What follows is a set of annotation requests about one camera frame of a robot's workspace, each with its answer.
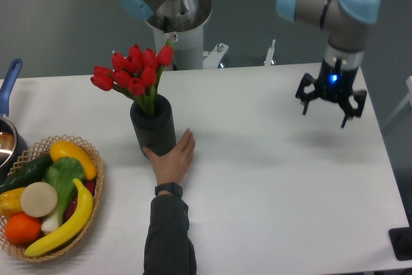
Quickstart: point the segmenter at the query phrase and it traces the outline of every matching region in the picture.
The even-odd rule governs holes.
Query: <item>person's hand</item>
[[[179,184],[183,180],[191,165],[195,144],[193,132],[187,129],[179,143],[164,156],[156,155],[148,147],[143,148],[143,151],[152,162],[158,185],[165,183]]]

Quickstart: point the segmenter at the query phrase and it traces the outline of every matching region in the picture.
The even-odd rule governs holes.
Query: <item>woven fruit basket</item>
[[[41,142],[35,143],[33,146],[30,146],[27,151],[24,151],[22,156],[20,156],[17,162],[13,165],[13,168],[10,170],[10,174],[14,173],[17,169],[25,165],[25,163],[33,160],[34,158],[41,156],[45,153],[48,153],[50,147],[53,145],[54,142],[58,140],[65,140],[69,142],[73,142],[80,146],[93,160],[97,168],[97,181],[96,181],[96,191],[94,196],[94,203],[93,203],[93,210],[88,220],[86,226],[81,230],[81,232],[76,235],[76,237],[65,247],[57,248],[54,251],[48,252],[39,257],[27,257],[24,255],[24,251],[28,247],[28,245],[13,245],[11,244],[5,237],[5,226],[7,223],[7,218],[4,216],[0,216],[0,247],[2,250],[6,251],[9,256],[15,257],[17,259],[26,261],[26,262],[44,262],[55,259],[59,256],[70,251],[74,248],[80,241],[83,239],[84,235],[90,229],[91,224],[95,218],[96,211],[100,205],[100,201],[102,198],[102,191],[103,191],[103,183],[104,183],[104,174],[103,174],[103,161],[98,153],[98,151],[86,140],[83,140],[80,137],[68,136],[63,135],[61,137],[49,137],[46,139],[41,140]]]

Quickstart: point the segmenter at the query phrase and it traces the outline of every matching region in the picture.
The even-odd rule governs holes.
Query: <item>yellow pepper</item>
[[[50,234],[32,243],[24,252],[27,257],[37,257],[70,241],[87,224],[93,210],[93,196],[83,183],[75,178],[77,188],[77,206],[73,215]]]
[[[23,213],[20,196],[25,189],[25,187],[22,187],[0,194],[0,216],[10,218],[13,215]]]
[[[80,161],[86,180],[94,180],[97,176],[95,163],[89,155],[77,144],[69,141],[57,141],[50,148],[51,159],[55,162],[61,157],[72,157]]]

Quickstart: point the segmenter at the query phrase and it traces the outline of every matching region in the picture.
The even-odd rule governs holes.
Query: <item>smartwatch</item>
[[[183,188],[176,183],[166,183],[156,186],[154,188],[154,194],[157,196],[160,191],[169,191],[172,194],[175,194],[179,198],[183,196]]]

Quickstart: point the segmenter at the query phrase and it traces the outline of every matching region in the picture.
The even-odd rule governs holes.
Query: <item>light blue joint cap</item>
[[[342,9],[364,24],[375,24],[378,19],[380,0],[339,0]]]
[[[153,10],[143,0],[117,0],[133,17],[146,20],[153,15]]]
[[[276,12],[289,21],[295,21],[296,0],[276,0]]]

